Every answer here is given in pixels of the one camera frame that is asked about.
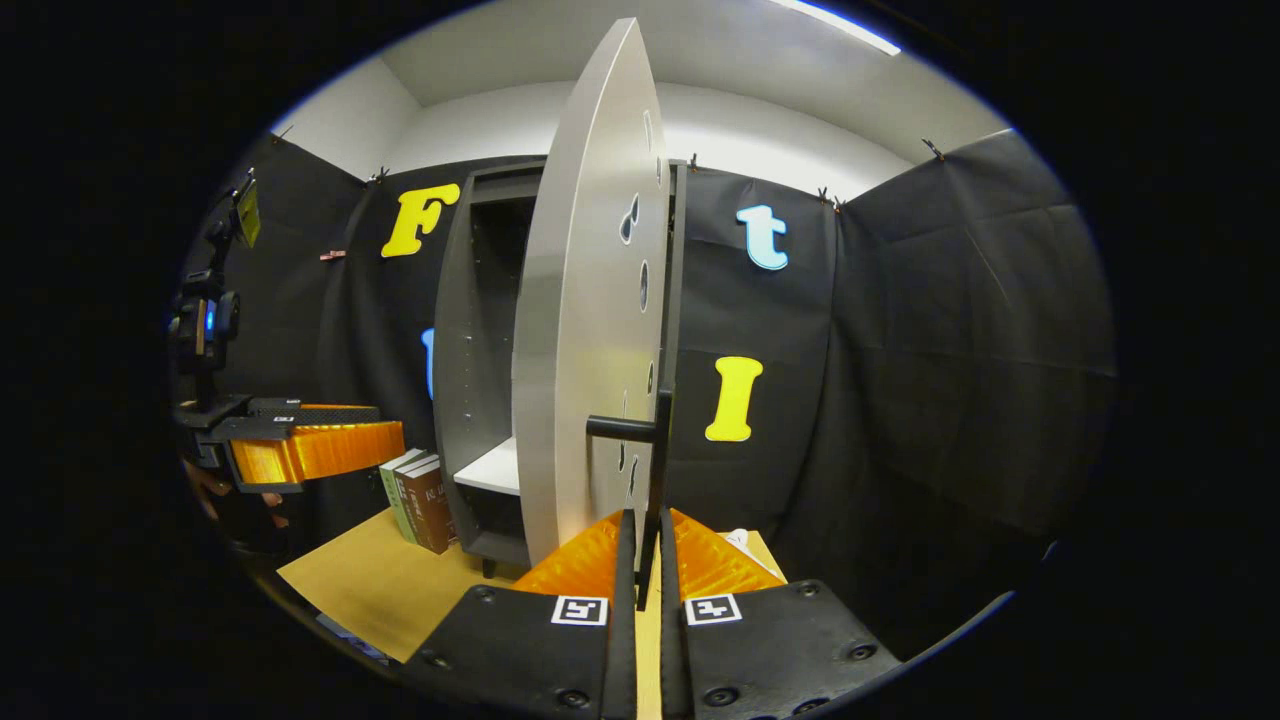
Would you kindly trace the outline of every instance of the black fabric backdrop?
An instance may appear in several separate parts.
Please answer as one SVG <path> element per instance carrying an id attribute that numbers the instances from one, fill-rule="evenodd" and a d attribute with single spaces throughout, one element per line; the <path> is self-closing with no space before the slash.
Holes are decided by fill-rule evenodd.
<path id="1" fill-rule="evenodd" d="M 408 190 L 494 158 L 365 183 L 288 142 L 244 167 L 262 236 L 234 249 L 243 325 L 224 391 L 381 407 L 435 448 L 426 355 L 454 206 L 384 259 Z M 1010 589 L 1084 488 L 1115 377 L 1105 282 L 1060 184 L 1012 133 L 947 154 L 836 214 L 817 197 L 689 173 L 668 503 L 758 528 L 791 578 L 823 579 L 900 657 Z M 787 223 L 780 272 L 737 210 Z M 321 263 L 328 250 L 347 256 Z M 192 254 L 191 269 L 207 261 Z M 709 442 L 717 357 L 764 365 L 744 442 Z"/>
<path id="2" fill-rule="evenodd" d="M 1075 205 L 1005 132 L 844 205 L 832 306 L 771 550 L 908 657 L 1016 587 L 1084 489 L 1115 392 L 1107 291 Z"/>

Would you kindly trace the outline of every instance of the table surface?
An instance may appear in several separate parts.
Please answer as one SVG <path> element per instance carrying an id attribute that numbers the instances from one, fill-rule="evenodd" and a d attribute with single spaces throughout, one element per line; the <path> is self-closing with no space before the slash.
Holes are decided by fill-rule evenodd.
<path id="1" fill-rule="evenodd" d="M 749 532 L 748 547 L 782 577 L 758 532 Z M 660 566 L 659 551 L 646 610 L 636 612 L 640 720 L 662 715 Z M 436 555 L 406 542 L 389 509 L 279 569 L 280 577 L 311 605 L 401 662 L 408 661 L 467 588 L 480 583 L 511 587 L 524 573 L 522 568 L 498 565 L 497 574 L 485 579 L 480 559 L 462 552 L 458 544 Z"/>

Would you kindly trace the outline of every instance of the yellow label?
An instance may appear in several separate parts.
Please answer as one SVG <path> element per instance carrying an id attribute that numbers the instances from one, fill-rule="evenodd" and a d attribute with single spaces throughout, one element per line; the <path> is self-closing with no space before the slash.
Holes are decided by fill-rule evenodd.
<path id="1" fill-rule="evenodd" d="M 422 228 L 422 234 L 430 234 L 435 229 L 435 223 L 440 222 L 440 205 L 453 205 L 462 192 L 457 183 L 429 187 L 426 190 L 411 190 L 399 196 L 401 210 L 396 215 L 396 227 L 392 228 L 392 238 L 383 246 L 383 258 L 397 258 L 412 255 L 422 247 L 422 241 L 417 238 L 417 229 Z"/>
<path id="2" fill-rule="evenodd" d="M 751 386 L 764 372 L 764 365 L 750 357 L 728 356 L 716 361 L 716 372 L 721 374 L 721 397 L 716 406 L 716 420 L 707 425 L 707 439 L 742 442 L 751 437 L 746 409 L 751 402 Z"/>

